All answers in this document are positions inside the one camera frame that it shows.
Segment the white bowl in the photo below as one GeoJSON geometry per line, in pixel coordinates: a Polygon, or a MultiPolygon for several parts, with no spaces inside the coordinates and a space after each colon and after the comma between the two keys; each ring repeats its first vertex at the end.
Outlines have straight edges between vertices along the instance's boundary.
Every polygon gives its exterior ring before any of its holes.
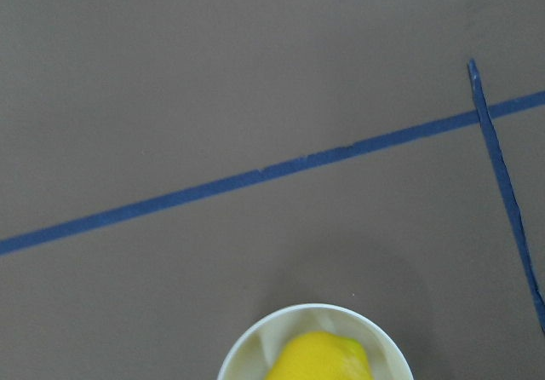
{"type": "Polygon", "coordinates": [[[310,331],[359,342],[374,379],[414,377],[398,345],[380,326],[348,308],[324,303],[288,306],[258,320],[233,344],[217,377],[263,379],[289,341],[310,331]]]}

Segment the yellow lemon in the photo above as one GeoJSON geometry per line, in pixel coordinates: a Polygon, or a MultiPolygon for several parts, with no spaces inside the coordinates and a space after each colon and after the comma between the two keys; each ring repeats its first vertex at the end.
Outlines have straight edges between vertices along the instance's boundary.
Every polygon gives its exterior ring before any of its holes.
{"type": "Polygon", "coordinates": [[[373,379],[363,346],[349,337],[313,331],[290,340],[265,379],[373,379]]]}

